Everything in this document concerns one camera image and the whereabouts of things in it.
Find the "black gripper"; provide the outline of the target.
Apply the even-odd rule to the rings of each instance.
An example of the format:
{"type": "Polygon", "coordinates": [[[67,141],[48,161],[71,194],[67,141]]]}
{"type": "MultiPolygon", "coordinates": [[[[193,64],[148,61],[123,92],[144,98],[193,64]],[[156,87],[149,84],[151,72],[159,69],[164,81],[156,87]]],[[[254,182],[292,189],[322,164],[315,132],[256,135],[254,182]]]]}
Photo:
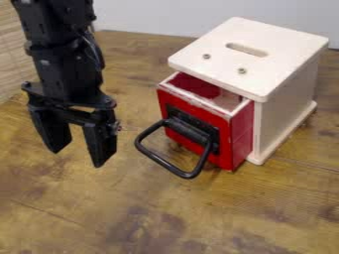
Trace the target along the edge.
{"type": "Polygon", "coordinates": [[[63,45],[28,41],[25,53],[39,74],[37,82],[27,82],[29,113],[47,148],[57,154],[72,142],[69,124],[85,126],[112,124],[119,130],[115,100],[103,93],[100,49],[85,39],[63,45]]]}

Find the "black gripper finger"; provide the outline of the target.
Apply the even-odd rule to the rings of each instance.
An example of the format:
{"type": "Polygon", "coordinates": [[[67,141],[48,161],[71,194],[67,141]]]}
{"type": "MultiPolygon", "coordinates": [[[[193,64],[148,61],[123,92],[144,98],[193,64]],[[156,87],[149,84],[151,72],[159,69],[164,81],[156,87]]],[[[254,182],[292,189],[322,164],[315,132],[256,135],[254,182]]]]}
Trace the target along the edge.
{"type": "Polygon", "coordinates": [[[116,132],[112,124],[88,123],[84,127],[84,139],[92,164],[100,168],[116,153],[116,132]]]}

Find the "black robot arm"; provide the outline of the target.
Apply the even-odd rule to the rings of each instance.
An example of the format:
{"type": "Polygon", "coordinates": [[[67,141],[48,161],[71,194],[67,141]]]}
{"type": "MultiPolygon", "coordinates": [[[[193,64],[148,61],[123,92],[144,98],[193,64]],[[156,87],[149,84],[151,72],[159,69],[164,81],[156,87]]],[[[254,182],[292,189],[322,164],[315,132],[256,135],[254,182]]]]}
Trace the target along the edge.
{"type": "Polygon", "coordinates": [[[11,0],[39,80],[23,83],[28,110],[48,149],[72,142],[71,127],[84,130],[92,164],[99,168],[116,153],[119,121],[115,100],[105,95],[104,58],[89,26],[92,0],[11,0]]]}

